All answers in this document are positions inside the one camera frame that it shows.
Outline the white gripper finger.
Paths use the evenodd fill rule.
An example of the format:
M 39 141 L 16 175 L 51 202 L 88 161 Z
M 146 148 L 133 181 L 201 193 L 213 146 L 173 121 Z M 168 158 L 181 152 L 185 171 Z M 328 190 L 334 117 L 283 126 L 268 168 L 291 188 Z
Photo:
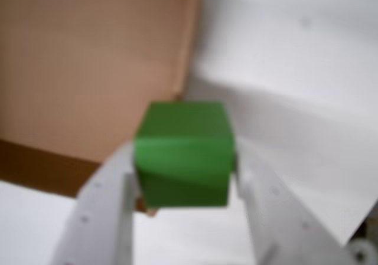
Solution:
M 132 264 L 138 196 L 133 144 L 126 143 L 80 189 L 55 264 Z
M 350 264 L 350 253 L 245 140 L 235 175 L 255 264 Z

